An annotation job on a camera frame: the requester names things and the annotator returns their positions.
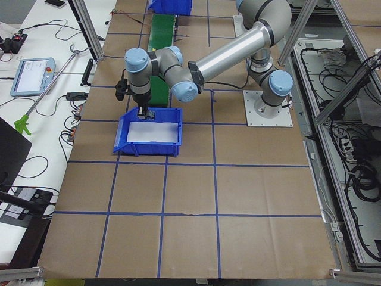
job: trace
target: blue joint cap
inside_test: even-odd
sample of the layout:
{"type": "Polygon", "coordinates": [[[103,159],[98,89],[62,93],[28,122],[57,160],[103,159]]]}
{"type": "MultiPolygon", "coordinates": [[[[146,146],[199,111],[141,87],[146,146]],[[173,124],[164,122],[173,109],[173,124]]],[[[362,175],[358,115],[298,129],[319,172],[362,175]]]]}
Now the blue joint cap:
{"type": "Polygon", "coordinates": [[[236,0],[236,8],[239,10],[239,6],[242,4],[243,0],[236,0]]]}
{"type": "Polygon", "coordinates": [[[283,70],[274,71],[270,75],[268,83],[271,90],[280,97],[289,94],[293,85],[292,77],[283,70]]]}
{"type": "Polygon", "coordinates": [[[148,65],[148,54],[140,48],[132,48],[124,56],[126,69],[129,73],[139,73],[148,65]]]}
{"type": "Polygon", "coordinates": [[[168,46],[167,49],[170,49],[171,51],[174,52],[174,54],[176,55],[177,57],[177,60],[179,61],[180,64],[183,64],[184,63],[184,60],[183,60],[183,55],[180,51],[180,49],[176,46],[168,46]]]}
{"type": "Polygon", "coordinates": [[[198,93],[197,86],[193,82],[179,82],[172,86],[171,91],[180,102],[192,101],[198,93]]]}

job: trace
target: blue plastic bin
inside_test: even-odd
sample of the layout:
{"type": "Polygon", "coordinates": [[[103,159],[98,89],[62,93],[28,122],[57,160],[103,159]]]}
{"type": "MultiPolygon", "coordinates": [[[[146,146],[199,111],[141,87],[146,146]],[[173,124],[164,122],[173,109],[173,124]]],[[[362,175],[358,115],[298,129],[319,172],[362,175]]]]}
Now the blue plastic bin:
{"type": "Polygon", "coordinates": [[[138,118],[138,108],[130,110],[122,115],[119,120],[118,131],[115,138],[114,152],[122,151],[126,154],[139,155],[179,155],[182,143],[182,121],[181,108],[150,108],[155,112],[154,119],[142,120],[138,118]],[[177,123],[177,142],[127,142],[130,122],[172,122],[177,123]]]}
{"type": "Polygon", "coordinates": [[[157,14],[189,16],[192,11],[192,0],[151,0],[149,9],[157,14]]]}

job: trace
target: green plastic claw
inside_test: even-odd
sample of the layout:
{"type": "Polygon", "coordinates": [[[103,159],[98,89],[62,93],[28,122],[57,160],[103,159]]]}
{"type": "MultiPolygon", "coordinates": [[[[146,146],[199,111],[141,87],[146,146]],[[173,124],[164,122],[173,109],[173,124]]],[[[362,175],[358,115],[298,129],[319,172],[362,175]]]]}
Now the green plastic claw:
{"type": "Polygon", "coordinates": [[[28,115],[23,115],[21,119],[19,120],[16,120],[14,122],[14,126],[16,127],[16,130],[20,133],[20,134],[23,134],[23,131],[25,131],[25,133],[27,133],[28,135],[32,135],[32,133],[29,132],[28,128],[26,127],[27,126],[27,121],[29,119],[29,116],[28,115]]]}

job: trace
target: white mounting plate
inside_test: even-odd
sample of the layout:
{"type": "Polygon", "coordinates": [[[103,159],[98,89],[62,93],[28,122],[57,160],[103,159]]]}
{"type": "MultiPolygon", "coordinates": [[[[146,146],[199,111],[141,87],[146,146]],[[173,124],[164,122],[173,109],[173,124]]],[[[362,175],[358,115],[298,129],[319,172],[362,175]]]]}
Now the white mounting plate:
{"type": "Polygon", "coordinates": [[[236,37],[246,32],[246,30],[244,30],[244,27],[243,27],[243,18],[241,15],[233,16],[233,23],[234,23],[234,32],[236,34],[236,37]]]}
{"type": "Polygon", "coordinates": [[[246,119],[248,126],[255,127],[292,127],[290,110],[282,108],[275,118],[264,118],[254,110],[254,102],[260,98],[262,91],[243,91],[243,99],[245,101],[246,119]]]}

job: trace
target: tablet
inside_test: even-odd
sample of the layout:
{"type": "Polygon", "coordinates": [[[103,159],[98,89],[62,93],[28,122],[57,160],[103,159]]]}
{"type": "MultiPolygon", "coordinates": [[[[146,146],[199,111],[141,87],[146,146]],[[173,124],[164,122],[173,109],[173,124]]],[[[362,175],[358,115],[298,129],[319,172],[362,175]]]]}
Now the tablet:
{"type": "Polygon", "coordinates": [[[21,60],[10,95],[13,97],[40,95],[52,81],[54,69],[55,61],[53,58],[21,60]]]}

